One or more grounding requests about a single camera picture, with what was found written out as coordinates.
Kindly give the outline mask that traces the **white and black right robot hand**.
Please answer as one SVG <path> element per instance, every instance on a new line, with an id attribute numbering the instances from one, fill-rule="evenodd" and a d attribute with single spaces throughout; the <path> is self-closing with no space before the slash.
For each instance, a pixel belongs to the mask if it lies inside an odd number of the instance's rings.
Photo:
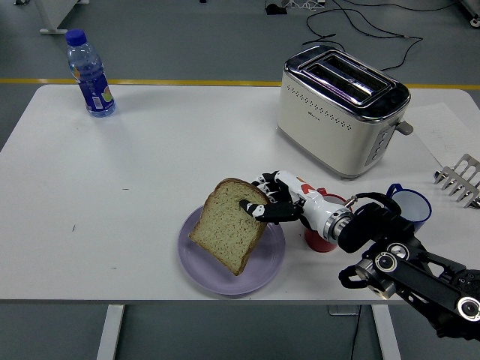
<path id="1" fill-rule="evenodd" d="M 270 202 L 261 205 L 242 199 L 239 205 L 257 221 L 279 224 L 300 220 L 327 242 L 337 244 L 341 230 L 353 219 L 347 207 L 325 200 L 319 191 L 285 170 L 263 173 L 253 185 Z"/>

